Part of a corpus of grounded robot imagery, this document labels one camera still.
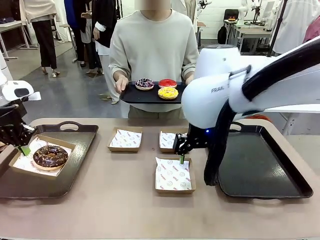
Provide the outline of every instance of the brand logo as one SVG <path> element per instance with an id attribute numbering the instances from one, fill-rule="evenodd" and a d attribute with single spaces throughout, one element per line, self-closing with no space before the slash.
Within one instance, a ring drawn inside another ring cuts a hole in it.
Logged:
<path id="1" fill-rule="evenodd" d="M 216 93 L 219 92 L 221 90 L 224 90 L 225 88 L 223 86 L 219 86 L 219 87 L 215 87 L 211 89 L 211 93 Z"/>

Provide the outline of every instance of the floor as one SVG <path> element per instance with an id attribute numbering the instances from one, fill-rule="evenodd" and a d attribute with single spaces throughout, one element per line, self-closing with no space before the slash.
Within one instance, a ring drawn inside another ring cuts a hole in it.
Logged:
<path id="1" fill-rule="evenodd" d="M 55 54 L 57 56 L 60 56 L 72 48 L 72 44 L 70 42 L 58 43 L 55 41 L 54 44 Z M 21 79 L 22 77 L 31 73 L 33 70 L 39 68 L 41 65 L 39 49 L 15 49 L 9 52 L 9 56 L 18 57 L 18 59 L 13 59 L 6 62 L 14 80 Z"/>
<path id="2" fill-rule="evenodd" d="M 20 54 L 23 62 L 23 64 L 18 62 L 20 60 L 8 62 L 14 79 L 23 76 L 21 80 L 29 82 L 42 97 L 41 101 L 25 103 L 28 114 L 24 120 L 30 123 L 39 118 L 127 118 L 129 111 L 127 103 L 120 101 L 116 105 L 111 105 L 110 101 L 99 98 L 99 94 L 105 94 L 108 91 L 104 76 L 87 75 L 87 68 L 81 68 L 77 63 L 72 63 L 75 55 L 73 49 L 67 49 L 71 47 L 69 44 L 65 43 L 56 48 L 59 55 L 58 69 L 61 71 L 58 78 L 43 75 L 39 67 L 40 57 L 30 55 L 35 50 L 12 52 L 12 54 Z M 271 118 L 279 131 L 283 129 L 286 121 L 280 114 L 264 114 Z M 320 114 L 301 114 L 292 135 L 287 137 L 318 175 L 320 175 L 320 161 L 318 161 L 320 136 L 316 135 L 320 135 L 319 123 Z"/>

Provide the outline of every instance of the black tray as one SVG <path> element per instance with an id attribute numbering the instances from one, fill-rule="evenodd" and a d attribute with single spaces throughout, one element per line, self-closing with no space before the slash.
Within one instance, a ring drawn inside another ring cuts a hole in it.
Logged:
<path id="1" fill-rule="evenodd" d="M 309 198 L 313 190 L 268 131 L 234 122 L 218 180 L 231 197 L 258 199 Z"/>
<path id="2" fill-rule="evenodd" d="M 76 125 L 78 129 L 61 130 L 61 126 L 66 124 Z M 72 154 L 56 179 L 47 179 L 12 170 L 9 163 L 18 152 L 14 149 L 0 164 L 0 198 L 50 199 L 60 198 L 67 194 L 76 179 L 98 128 L 97 125 L 81 125 L 74 121 L 37 126 L 35 134 L 75 144 Z"/>
<path id="3" fill-rule="evenodd" d="M 135 82 L 129 82 L 125 91 L 121 94 L 120 99 L 128 104 L 181 104 L 181 96 L 187 85 L 182 82 L 177 82 L 176 89 L 179 94 L 176 99 L 164 100 L 158 96 L 159 83 L 155 82 L 151 90 L 139 90 L 135 86 Z"/>

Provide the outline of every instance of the person's left hand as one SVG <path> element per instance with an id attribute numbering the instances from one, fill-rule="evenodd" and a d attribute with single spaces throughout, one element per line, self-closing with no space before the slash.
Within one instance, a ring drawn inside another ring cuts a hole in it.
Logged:
<path id="1" fill-rule="evenodd" d="M 188 85 L 189 83 L 191 83 L 191 81 L 193 80 L 193 79 L 195 79 L 195 73 L 192 71 L 192 72 L 189 72 L 190 73 L 190 75 L 189 74 L 187 74 L 186 76 L 185 76 L 185 84 L 186 85 Z"/>
<path id="2" fill-rule="evenodd" d="M 93 29 L 93 36 L 94 36 L 95 40 L 99 40 L 99 38 L 100 38 L 100 31 L 96 27 L 94 27 L 94 29 Z"/>

